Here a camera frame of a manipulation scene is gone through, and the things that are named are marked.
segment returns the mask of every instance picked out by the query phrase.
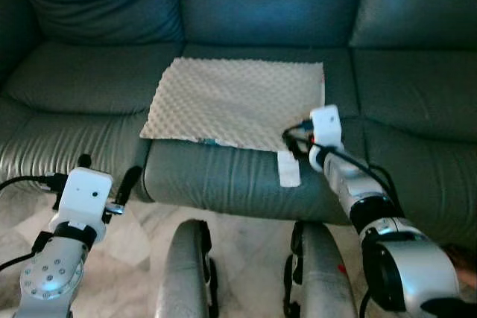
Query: tiled floor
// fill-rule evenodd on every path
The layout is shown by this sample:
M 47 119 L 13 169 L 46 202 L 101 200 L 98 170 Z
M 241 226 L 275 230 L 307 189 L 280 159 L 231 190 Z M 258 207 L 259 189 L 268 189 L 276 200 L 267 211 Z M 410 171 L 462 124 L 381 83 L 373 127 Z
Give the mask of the tiled floor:
M 52 199 L 0 194 L 0 263 L 23 255 L 52 216 Z M 219 279 L 220 317 L 283 317 L 282 270 L 294 223 L 260 220 L 131 201 L 114 217 L 93 248 L 73 304 L 75 318 L 153 317 L 162 267 L 177 226 L 206 220 Z M 357 299 L 366 284 L 358 239 L 350 227 L 331 226 Z M 19 301 L 21 264 L 0 273 L 0 318 L 11 318 Z M 395 317 L 370 304 L 369 317 Z

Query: sofa seat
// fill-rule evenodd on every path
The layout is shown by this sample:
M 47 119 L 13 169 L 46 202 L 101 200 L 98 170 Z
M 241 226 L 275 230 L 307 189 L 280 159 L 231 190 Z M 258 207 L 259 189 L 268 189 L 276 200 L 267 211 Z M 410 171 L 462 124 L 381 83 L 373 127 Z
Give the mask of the sofa seat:
M 363 155 L 347 49 L 186 45 L 183 56 L 323 62 L 326 102 L 340 108 L 347 147 Z M 346 222 L 328 184 L 306 159 L 300 162 L 300 175 L 300 187 L 281 188 L 275 153 L 160 140 L 151 144 L 145 187 L 161 203 L 255 217 Z
M 477 53 L 355 50 L 368 160 L 394 178 L 406 216 L 436 241 L 477 232 Z
M 0 181 L 66 173 L 88 153 L 117 187 L 129 167 L 145 164 L 149 141 L 139 132 L 162 72 L 180 50 L 173 43 L 44 42 L 2 87 Z

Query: white tag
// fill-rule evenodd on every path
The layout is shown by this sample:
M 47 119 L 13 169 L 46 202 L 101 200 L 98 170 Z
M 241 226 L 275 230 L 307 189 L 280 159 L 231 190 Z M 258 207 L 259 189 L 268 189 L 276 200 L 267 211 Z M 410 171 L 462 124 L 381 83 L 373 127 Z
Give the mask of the white tag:
M 84 230 L 86 228 L 86 225 L 84 223 L 76 223 L 74 221 L 69 221 L 68 226 L 75 227 L 79 230 Z
M 285 150 L 277 152 L 277 160 L 280 186 L 283 188 L 300 186 L 300 166 L 293 154 Z

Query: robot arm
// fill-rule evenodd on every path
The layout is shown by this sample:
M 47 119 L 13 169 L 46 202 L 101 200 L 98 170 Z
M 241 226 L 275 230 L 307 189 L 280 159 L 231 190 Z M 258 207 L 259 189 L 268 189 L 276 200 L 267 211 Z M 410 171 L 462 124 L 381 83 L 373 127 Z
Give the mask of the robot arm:
M 113 178 L 88 168 L 74 169 L 61 188 L 58 213 L 50 221 L 48 242 L 23 269 L 15 318 L 71 318 L 83 266 L 93 244 L 104 238 L 112 214 L 122 214 L 141 173 L 131 168 L 113 203 L 107 198 Z
M 323 171 L 359 234 L 371 297 L 388 311 L 435 317 L 430 310 L 424 311 L 423 305 L 427 308 L 429 302 L 445 299 L 454 302 L 459 295 L 452 262 L 404 218 L 399 204 L 375 179 L 376 175 L 366 170 L 365 163 L 346 153 L 336 106 L 314 110 L 311 120 L 310 164 L 316 171 Z

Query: black cable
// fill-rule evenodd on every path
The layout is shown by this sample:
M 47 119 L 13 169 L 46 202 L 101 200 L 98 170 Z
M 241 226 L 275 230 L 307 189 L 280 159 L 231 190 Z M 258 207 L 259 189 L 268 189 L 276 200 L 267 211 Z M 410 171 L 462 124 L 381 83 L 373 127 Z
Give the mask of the black cable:
M 384 180 L 382 180 L 378 175 L 376 175 L 376 173 L 372 172 L 368 167 L 366 167 L 362 163 L 358 162 L 356 159 L 354 159 L 350 156 L 347 156 L 346 154 L 340 152 L 339 150 L 337 150 L 334 147 L 327 147 L 326 145 L 314 143 L 312 141 L 308 141 L 308 140 L 302 139 L 302 138 L 293 137 L 293 139 L 298 141 L 298 142 L 301 142 L 301 143 L 306 143 L 308 145 L 314 145 L 316 147 L 319 147 L 320 149 L 326 149 L 328 152 L 333 153 L 336 156 L 339 156 L 340 158 L 342 158 L 343 160 L 349 162 L 350 164 L 355 165 L 359 170 L 365 172 L 367 175 L 369 175 L 374 180 L 376 180 L 382 186 L 382 188 L 386 191 L 386 193 L 391 197 L 391 199 L 393 201 L 395 201 L 397 199 L 395 197 L 392 197 L 393 196 L 393 191 L 391 190 L 389 185 L 384 182 Z
M 399 202 L 399 197 L 397 196 L 396 186 L 394 185 L 394 181 L 392 176 L 386 171 L 382 166 L 376 164 L 369 164 L 370 169 L 374 169 L 375 171 L 379 171 L 382 175 L 386 177 L 386 181 L 389 184 L 389 189 L 391 190 L 390 195 L 395 198 L 394 205 L 400 211 L 401 215 L 404 217 L 404 211 L 402 210 L 401 203 Z
M 24 175 L 22 177 L 16 177 L 16 178 L 12 178 L 12 179 L 9 179 L 5 182 L 3 182 L 2 184 L 0 184 L 0 191 L 4 188 L 6 188 L 7 186 L 9 186 L 10 184 L 14 184 L 15 182 L 26 182 L 26 181 L 34 181 L 34 182 L 42 182 L 44 180 L 46 180 L 46 177 L 44 176 L 40 176 L 40 177 L 36 177 L 36 176 L 33 176 L 33 175 Z
M 371 293 L 370 290 L 368 289 L 366 294 L 363 297 L 363 300 L 361 301 L 361 304 L 359 305 L 359 318 L 364 318 L 366 316 L 366 307 L 367 303 L 370 301 L 371 298 Z
M 28 260 L 29 258 L 32 258 L 33 256 L 35 256 L 35 252 L 28 253 L 27 255 L 14 258 L 13 260 L 5 262 L 4 264 L 0 264 L 0 272 L 3 271 L 5 268 L 13 266 L 14 264 L 18 264 L 19 262 Z

